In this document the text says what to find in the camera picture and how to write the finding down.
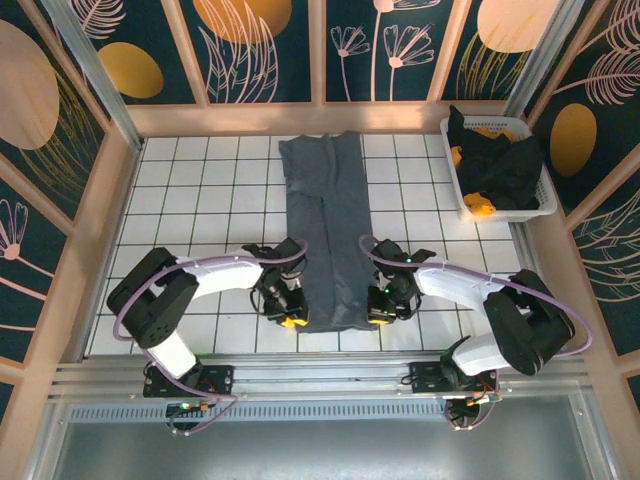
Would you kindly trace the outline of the grey-blue t-shirt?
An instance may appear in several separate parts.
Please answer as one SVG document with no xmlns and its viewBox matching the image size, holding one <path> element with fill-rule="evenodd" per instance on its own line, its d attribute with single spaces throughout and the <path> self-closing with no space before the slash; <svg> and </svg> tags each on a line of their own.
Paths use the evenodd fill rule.
<svg viewBox="0 0 640 480">
<path fill-rule="evenodd" d="M 348 131 L 279 143 L 287 234 L 308 243 L 302 290 L 308 333 L 370 331 L 374 266 L 359 238 L 372 232 L 361 136 Z"/>
</svg>

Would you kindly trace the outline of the yellow t-shirt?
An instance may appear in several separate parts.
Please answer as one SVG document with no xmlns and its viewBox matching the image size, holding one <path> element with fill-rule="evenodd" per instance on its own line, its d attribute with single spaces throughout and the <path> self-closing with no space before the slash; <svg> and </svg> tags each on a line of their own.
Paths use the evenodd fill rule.
<svg viewBox="0 0 640 480">
<path fill-rule="evenodd" d="M 498 158 L 513 144 L 512 133 L 488 127 L 451 127 L 447 138 L 463 202 L 471 214 L 486 217 L 513 207 L 511 200 L 490 185 L 497 172 Z"/>
</svg>

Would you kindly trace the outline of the right small circuit board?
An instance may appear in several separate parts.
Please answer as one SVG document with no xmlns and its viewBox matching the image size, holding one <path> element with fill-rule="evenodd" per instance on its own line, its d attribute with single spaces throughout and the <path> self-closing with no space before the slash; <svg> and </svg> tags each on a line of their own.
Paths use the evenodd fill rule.
<svg viewBox="0 0 640 480">
<path fill-rule="evenodd" d="M 499 393 L 489 392 L 465 397 L 446 397 L 445 400 L 448 404 L 452 404 L 453 406 L 472 407 L 500 402 L 502 400 L 502 396 Z"/>
</svg>

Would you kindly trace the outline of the small circuit board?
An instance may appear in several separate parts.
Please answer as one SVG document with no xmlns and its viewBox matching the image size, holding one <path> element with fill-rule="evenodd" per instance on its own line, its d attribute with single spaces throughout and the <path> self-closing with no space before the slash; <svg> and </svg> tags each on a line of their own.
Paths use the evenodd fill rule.
<svg viewBox="0 0 640 480">
<path fill-rule="evenodd" d="M 453 406 L 472 407 L 500 402 L 502 400 L 502 396 L 499 393 L 489 392 L 465 397 L 446 397 L 445 400 L 448 404 L 452 404 Z"/>
<path fill-rule="evenodd" d="M 175 402 L 166 406 L 165 417 L 201 419 L 213 413 L 216 403 L 206 401 Z"/>
</svg>

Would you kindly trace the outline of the left small circuit board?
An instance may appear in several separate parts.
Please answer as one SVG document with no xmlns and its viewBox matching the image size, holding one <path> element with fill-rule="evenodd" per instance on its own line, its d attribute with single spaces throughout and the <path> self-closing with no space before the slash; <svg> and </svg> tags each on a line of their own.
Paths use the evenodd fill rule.
<svg viewBox="0 0 640 480">
<path fill-rule="evenodd" d="M 166 406 L 165 417 L 201 419 L 213 413 L 216 403 L 206 401 L 175 402 Z"/>
</svg>

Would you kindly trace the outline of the grey metal panel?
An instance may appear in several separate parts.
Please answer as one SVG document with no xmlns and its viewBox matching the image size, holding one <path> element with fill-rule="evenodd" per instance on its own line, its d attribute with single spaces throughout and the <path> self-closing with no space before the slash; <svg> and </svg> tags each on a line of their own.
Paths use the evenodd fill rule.
<svg viewBox="0 0 640 480">
<path fill-rule="evenodd" d="M 79 423 L 54 480 L 629 480 L 584 401 L 509 398 L 471 431 L 436 415 L 247 420 L 191 438 L 153 423 Z"/>
</svg>

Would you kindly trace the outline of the black t-shirt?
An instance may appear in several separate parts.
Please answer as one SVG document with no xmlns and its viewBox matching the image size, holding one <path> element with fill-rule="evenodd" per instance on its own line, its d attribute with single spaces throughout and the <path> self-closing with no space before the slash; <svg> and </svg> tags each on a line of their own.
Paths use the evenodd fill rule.
<svg viewBox="0 0 640 480">
<path fill-rule="evenodd" d="M 455 107 L 450 106 L 448 133 L 450 128 L 462 129 L 464 116 Z M 528 137 L 521 141 L 513 140 L 511 147 L 496 162 L 497 172 L 490 182 L 502 195 L 514 203 L 506 210 L 537 209 L 536 186 L 543 165 L 543 153 L 538 141 Z"/>
</svg>

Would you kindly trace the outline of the white plastic laundry basket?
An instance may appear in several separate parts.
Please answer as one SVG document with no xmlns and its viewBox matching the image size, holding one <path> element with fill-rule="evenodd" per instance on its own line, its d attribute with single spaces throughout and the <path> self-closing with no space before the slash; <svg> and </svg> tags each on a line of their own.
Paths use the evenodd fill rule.
<svg viewBox="0 0 640 480">
<path fill-rule="evenodd" d="M 553 191 L 551 178 L 546 167 L 542 166 L 535 191 L 536 199 L 539 202 L 539 207 L 537 209 L 496 210 L 492 215 L 474 215 L 464 203 L 448 139 L 448 120 L 448 117 L 441 120 L 440 129 L 444 147 L 446 149 L 445 153 L 448 168 L 452 177 L 455 205 L 458 216 L 462 221 L 523 223 L 535 217 L 551 215 L 556 211 L 557 200 Z M 529 127 L 523 120 L 512 117 L 465 115 L 464 127 L 472 130 L 485 127 L 486 130 L 492 134 L 507 131 L 516 141 L 521 141 L 532 136 Z"/>
</svg>

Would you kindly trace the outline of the aluminium front rail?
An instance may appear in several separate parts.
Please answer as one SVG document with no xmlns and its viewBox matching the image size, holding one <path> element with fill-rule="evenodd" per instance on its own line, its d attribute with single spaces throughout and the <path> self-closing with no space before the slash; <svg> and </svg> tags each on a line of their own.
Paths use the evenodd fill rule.
<svg viewBox="0 0 640 480">
<path fill-rule="evenodd" d="M 400 383 L 409 364 L 437 361 L 428 352 L 315 352 L 209 355 L 205 365 L 234 367 L 232 393 L 241 401 L 360 400 L 406 398 Z M 55 403 L 125 402 L 142 397 L 145 359 L 140 355 L 92 356 L 63 363 L 54 373 L 48 400 Z M 579 357 L 555 359 L 529 377 L 513 369 L 499 374 L 507 397 L 546 397 L 590 392 Z"/>
</svg>

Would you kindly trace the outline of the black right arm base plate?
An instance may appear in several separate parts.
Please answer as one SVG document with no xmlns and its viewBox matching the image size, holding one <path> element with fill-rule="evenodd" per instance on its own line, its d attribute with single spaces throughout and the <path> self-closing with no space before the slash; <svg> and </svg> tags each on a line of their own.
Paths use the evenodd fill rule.
<svg viewBox="0 0 640 480">
<path fill-rule="evenodd" d="M 495 371 L 482 372 L 475 376 L 463 373 L 457 366 L 439 362 L 412 362 L 408 373 L 400 384 L 409 386 L 413 393 L 456 393 L 468 392 L 479 395 L 497 392 Z"/>
</svg>

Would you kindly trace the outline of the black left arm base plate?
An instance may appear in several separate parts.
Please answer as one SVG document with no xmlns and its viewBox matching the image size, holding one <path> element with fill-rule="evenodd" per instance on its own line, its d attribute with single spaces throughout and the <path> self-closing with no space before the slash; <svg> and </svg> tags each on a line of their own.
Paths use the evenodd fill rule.
<svg viewBox="0 0 640 480">
<path fill-rule="evenodd" d="M 145 398 L 184 398 L 191 393 L 169 381 L 156 366 L 147 366 L 143 396 Z M 234 381 L 234 368 L 229 365 L 197 365 L 178 381 L 207 394 L 229 395 Z"/>
</svg>

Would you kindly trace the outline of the aluminium corner post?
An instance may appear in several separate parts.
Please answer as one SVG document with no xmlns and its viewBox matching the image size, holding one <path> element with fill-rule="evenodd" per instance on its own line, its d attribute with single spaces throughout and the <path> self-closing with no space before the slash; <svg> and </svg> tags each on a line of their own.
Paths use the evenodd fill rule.
<svg viewBox="0 0 640 480">
<path fill-rule="evenodd" d="M 51 20 L 74 58 L 85 69 L 90 84 L 106 107 L 111 119 L 123 134 L 128 145 L 136 152 L 141 150 L 141 135 L 129 115 L 126 105 L 104 69 L 98 53 L 83 32 L 77 17 L 66 0 L 41 0 Z"/>
<path fill-rule="evenodd" d="M 539 41 L 517 76 L 503 110 L 504 116 L 530 115 L 593 2 L 594 0 L 558 0 Z"/>
</svg>

